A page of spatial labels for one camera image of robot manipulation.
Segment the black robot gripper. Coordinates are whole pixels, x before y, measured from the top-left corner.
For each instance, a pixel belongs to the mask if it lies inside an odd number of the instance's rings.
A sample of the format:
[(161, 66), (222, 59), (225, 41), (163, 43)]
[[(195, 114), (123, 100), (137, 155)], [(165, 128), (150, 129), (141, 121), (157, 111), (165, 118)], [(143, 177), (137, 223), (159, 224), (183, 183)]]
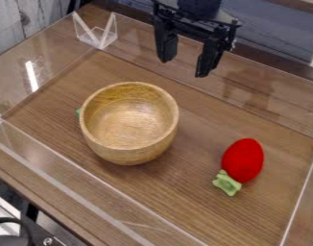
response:
[[(236, 30), (241, 22), (222, 9), (222, 0), (151, 0), (154, 14), (179, 20), (215, 32), (223, 29), (225, 50), (236, 47)], [(157, 18), (154, 20), (157, 55), (161, 62), (169, 62), (177, 55), (178, 35), (173, 24)], [(198, 56), (195, 77), (203, 78), (217, 67), (223, 54), (223, 45), (218, 38), (209, 37), (203, 41), (203, 51)]]

